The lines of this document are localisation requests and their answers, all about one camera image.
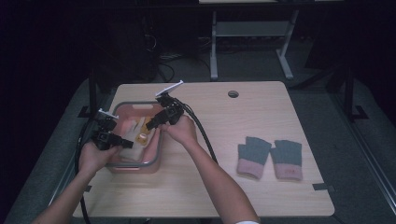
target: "hand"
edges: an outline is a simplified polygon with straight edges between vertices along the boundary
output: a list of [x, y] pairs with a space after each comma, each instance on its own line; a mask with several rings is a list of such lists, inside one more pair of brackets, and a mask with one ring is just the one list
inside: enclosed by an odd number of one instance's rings
[[86, 143], [82, 147], [79, 157], [79, 171], [95, 176], [96, 172], [102, 169], [120, 149], [121, 147], [112, 147], [109, 150], [101, 151], [93, 142]]
[[194, 121], [185, 115], [182, 115], [175, 125], [163, 124], [160, 128], [168, 132], [173, 139], [184, 147], [189, 144], [197, 143]]

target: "table hole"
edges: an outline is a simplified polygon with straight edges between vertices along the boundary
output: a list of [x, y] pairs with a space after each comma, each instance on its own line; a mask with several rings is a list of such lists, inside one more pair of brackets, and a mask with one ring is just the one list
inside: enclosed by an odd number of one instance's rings
[[236, 98], [239, 96], [239, 93], [237, 91], [229, 91], [228, 96], [230, 96], [231, 98]]

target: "transparent plastic bin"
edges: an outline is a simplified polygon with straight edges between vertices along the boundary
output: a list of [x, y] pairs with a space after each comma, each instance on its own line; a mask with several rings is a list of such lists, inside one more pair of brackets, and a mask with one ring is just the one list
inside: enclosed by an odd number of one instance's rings
[[[157, 102], [122, 102], [118, 104], [113, 115], [119, 116], [116, 119], [117, 126], [113, 133], [125, 137], [125, 134], [142, 118], [153, 118], [163, 108]], [[122, 157], [122, 153], [114, 155], [106, 167], [113, 173], [122, 174], [153, 174], [158, 171], [161, 163], [161, 141], [163, 133], [160, 129], [151, 130], [153, 135], [148, 139], [144, 147], [141, 159], [138, 161]]]

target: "white plastic piece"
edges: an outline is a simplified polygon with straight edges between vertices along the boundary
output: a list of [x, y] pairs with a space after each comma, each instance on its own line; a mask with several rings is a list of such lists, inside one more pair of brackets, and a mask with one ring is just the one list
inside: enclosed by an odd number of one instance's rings
[[161, 93], [166, 92], [166, 91], [169, 93], [169, 92], [171, 92], [172, 90], [174, 90], [176, 87], [180, 86], [183, 83], [184, 83], [183, 80], [180, 80], [177, 84], [172, 85], [170, 87], [167, 87], [167, 88], [163, 89], [162, 91], [159, 91], [159, 92], [155, 93], [155, 96], [158, 96]]
[[110, 117], [113, 118], [113, 119], [118, 119], [118, 118], [119, 118], [118, 115], [117, 115], [117, 116], [114, 116], [114, 115], [112, 115], [110, 112], [104, 111], [102, 108], [100, 108], [98, 111], [99, 111], [99, 113], [102, 113], [102, 114], [105, 114], [105, 115], [107, 115], [107, 116], [110, 116]]

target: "person's right hand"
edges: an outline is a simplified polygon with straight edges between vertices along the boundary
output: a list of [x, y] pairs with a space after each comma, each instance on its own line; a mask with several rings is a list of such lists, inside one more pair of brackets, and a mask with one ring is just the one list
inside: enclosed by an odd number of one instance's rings
[[163, 124], [160, 128], [184, 147], [197, 143], [195, 124], [188, 116], [182, 115], [175, 125]]

